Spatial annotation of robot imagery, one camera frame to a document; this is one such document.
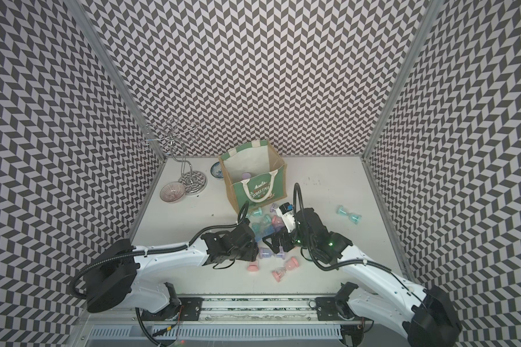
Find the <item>green canvas Christmas bag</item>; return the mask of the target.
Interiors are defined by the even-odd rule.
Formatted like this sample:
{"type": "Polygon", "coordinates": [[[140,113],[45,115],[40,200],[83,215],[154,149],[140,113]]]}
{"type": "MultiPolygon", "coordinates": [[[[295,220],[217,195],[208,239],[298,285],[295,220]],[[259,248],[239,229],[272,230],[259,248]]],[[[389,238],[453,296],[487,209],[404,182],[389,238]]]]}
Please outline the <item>green canvas Christmas bag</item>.
{"type": "Polygon", "coordinates": [[[287,163],[268,140],[253,140],[219,156],[227,198],[236,212],[263,207],[287,197],[287,163]],[[242,180],[242,174],[252,178],[242,180]]]}

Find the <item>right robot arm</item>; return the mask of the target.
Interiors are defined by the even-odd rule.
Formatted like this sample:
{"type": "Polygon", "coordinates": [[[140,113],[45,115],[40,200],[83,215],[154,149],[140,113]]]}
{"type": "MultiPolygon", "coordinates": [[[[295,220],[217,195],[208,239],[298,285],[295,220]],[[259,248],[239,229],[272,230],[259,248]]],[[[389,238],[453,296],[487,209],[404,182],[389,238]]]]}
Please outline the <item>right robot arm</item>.
{"type": "Polygon", "coordinates": [[[439,286],[426,288],[371,259],[342,234],[329,231],[313,208],[303,204],[295,184],[293,201],[281,206],[286,228],[276,239],[284,248],[299,247],[324,272],[352,276],[334,297],[343,318],[368,318],[404,337],[411,346],[454,346],[463,326],[450,299],[439,286]]]}

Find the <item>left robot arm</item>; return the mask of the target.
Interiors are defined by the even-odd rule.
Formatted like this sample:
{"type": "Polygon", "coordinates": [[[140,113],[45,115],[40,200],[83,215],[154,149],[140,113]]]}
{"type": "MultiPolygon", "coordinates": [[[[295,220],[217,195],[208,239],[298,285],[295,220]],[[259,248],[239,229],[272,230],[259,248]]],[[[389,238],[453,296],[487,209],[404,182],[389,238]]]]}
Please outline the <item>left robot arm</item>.
{"type": "Polygon", "coordinates": [[[222,263],[253,262],[258,245],[247,219],[249,205],[237,223],[207,226],[189,242],[137,247],[129,239],[116,241],[72,277],[68,292],[83,299],[90,313],[113,308],[138,308],[158,313],[175,304],[170,270],[181,267],[219,268],[222,263]]]}

